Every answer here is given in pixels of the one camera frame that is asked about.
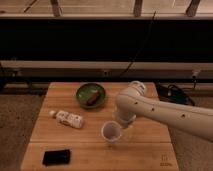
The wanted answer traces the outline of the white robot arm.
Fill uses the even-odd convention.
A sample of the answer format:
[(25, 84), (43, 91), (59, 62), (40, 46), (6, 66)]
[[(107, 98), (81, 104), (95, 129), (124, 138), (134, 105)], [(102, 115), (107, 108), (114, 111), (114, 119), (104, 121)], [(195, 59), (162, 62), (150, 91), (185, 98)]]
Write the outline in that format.
[(116, 96), (115, 118), (127, 128), (137, 117), (146, 117), (213, 142), (213, 109), (153, 100), (147, 88), (132, 81)]

